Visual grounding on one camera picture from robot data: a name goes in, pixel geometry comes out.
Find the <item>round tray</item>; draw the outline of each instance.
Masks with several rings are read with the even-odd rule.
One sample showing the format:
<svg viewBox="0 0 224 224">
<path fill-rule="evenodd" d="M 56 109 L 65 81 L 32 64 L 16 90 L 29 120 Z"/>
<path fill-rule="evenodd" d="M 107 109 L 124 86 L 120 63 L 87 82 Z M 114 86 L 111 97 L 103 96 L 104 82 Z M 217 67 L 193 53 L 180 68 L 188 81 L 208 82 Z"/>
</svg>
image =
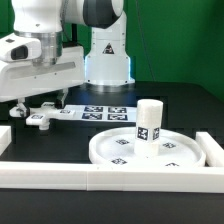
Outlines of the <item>round tray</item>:
<svg viewBox="0 0 224 224">
<path fill-rule="evenodd" d="M 135 127 L 101 132 L 89 143 L 90 161 L 94 164 L 150 167 L 205 165 L 205 154 L 197 142 L 179 133 L 161 129 L 159 153 L 152 158 L 137 156 L 134 141 Z"/>
</svg>

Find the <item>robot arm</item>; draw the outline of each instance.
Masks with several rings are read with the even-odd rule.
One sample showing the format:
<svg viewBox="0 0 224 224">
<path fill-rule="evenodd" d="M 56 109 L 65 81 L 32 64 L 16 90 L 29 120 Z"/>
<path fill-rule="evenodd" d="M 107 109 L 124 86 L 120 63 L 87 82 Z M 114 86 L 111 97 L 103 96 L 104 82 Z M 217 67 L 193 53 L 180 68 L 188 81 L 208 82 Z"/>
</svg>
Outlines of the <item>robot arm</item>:
<svg viewBox="0 0 224 224">
<path fill-rule="evenodd" d="M 123 4 L 123 0 L 63 0 L 61 15 L 69 23 L 108 28 L 121 16 Z"/>
<path fill-rule="evenodd" d="M 0 40 L 0 102 L 84 82 L 82 47 L 62 49 L 61 19 L 106 28 L 123 0 L 12 0 L 14 33 Z"/>
</svg>

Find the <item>white block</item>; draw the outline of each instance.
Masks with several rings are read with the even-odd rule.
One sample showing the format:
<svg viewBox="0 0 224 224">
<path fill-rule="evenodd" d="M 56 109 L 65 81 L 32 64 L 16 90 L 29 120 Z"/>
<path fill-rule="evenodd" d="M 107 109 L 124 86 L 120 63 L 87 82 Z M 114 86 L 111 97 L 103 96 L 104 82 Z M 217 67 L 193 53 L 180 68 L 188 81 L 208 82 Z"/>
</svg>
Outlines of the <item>white block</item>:
<svg viewBox="0 0 224 224">
<path fill-rule="evenodd" d="M 219 168 L 135 168 L 124 174 L 124 191 L 224 192 L 224 170 Z"/>
<path fill-rule="evenodd" d="M 196 142 L 206 154 L 206 162 L 209 166 L 224 167 L 224 151 L 209 133 L 197 132 Z"/>
<path fill-rule="evenodd" d="M 88 191 L 122 191 L 123 172 L 111 166 L 91 165 L 87 174 Z"/>
<path fill-rule="evenodd" d="M 0 163 L 0 188 L 86 190 L 86 165 Z"/>
<path fill-rule="evenodd" d="M 11 127 L 0 126 L 0 155 L 5 151 L 11 141 Z"/>
</svg>

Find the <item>green wall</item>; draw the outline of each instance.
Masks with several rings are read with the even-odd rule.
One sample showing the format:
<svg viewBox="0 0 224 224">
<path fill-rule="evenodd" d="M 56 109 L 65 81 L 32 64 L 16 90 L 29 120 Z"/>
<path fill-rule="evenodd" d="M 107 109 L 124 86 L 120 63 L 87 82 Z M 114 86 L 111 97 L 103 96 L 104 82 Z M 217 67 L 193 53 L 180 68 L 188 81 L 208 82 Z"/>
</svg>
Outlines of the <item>green wall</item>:
<svg viewBox="0 0 224 224">
<path fill-rule="evenodd" d="M 12 30 L 13 21 L 8 1 L 2 1 L 0 36 Z M 136 0 L 125 0 L 126 49 L 132 59 L 132 77 L 152 81 L 146 50 L 156 81 L 200 84 L 224 101 L 224 1 L 137 1 L 146 48 L 139 31 Z M 79 42 L 88 53 L 90 29 L 79 26 L 78 31 Z"/>
</svg>

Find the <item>black tabletop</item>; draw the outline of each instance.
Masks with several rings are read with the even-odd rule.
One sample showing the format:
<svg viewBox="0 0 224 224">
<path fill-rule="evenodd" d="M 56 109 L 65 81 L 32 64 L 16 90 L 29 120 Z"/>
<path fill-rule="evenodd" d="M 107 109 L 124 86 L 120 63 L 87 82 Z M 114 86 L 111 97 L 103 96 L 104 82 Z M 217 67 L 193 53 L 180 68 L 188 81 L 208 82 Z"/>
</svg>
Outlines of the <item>black tabletop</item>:
<svg viewBox="0 0 224 224">
<path fill-rule="evenodd" d="M 57 92 L 27 98 L 40 107 Z M 224 145 L 224 103 L 204 88 L 183 83 L 137 82 L 120 93 L 69 90 L 66 104 L 136 107 L 139 99 L 163 101 L 162 128 L 194 138 L 207 131 Z M 12 126 L 12 143 L 1 161 L 90 163 L 89 140 L 134 123 L 51 120 L 48 131 L 11 118 L 15 101 L 0 104 L 0 124 Z M 169 192 L 86 192 L 0 189 L 1 223 L 223 223 L 224 195 Z"/>
</svg>

